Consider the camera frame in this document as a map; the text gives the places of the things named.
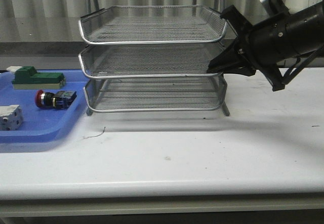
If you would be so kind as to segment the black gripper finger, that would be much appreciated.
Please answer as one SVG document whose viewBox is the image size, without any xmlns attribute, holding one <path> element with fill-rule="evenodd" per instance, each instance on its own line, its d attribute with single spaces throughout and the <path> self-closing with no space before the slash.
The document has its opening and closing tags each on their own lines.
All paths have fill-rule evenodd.
<svg viewBox="0 0 324 224">
<path fill-rule="evenodd" d="M 244 67 L 245 63 L 241 60 L 235 46 L 229 46 L 218 56 L 213 58 L 207 69 L 207 73 L 228 72 Z"/>
<path fill-rule="evenodd" d="M 231 25 L 238 37 L 247 36 L 253 27 L 250 21 L 234 5 L 225 8 L 221 12 L 220 18 L 225 19 Z"/>
</svg>

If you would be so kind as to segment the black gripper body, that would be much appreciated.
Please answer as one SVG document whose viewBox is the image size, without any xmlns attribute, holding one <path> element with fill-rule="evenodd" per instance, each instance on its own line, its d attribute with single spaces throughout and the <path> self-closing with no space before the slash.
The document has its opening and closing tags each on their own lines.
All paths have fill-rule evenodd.
<svg viewBox="0 0 324 224">
<path fill-rule="evenodd" d="M 298 55 L 292 44 L 292 34 L 288 31 L 291 18 L 292 16 L 283 13 L 277 14 L 252 25 L 247 36 L 237 37 L 235 49 L 237 52 L 243 50 L 239 57 L 262 72 L 274 92 L 286 86 L 277 63 Z"/>
</svg>

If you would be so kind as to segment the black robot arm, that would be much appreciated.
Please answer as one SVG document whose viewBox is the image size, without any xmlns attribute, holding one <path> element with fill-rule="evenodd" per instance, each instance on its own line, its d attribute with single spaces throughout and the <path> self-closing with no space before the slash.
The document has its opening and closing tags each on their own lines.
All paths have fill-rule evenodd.
<svg viewBox="0 0 324 224">
<path fill-rule="evenodd" d="M 235 40 L 208 65 L 208 73 L 253 76 L 260 71 L 283 90 L 315 58 L 323 54 L 323 3 L 294 14 L 278 13 L 252 25 L 231 5 L 223 10 Z"/>
</svg>

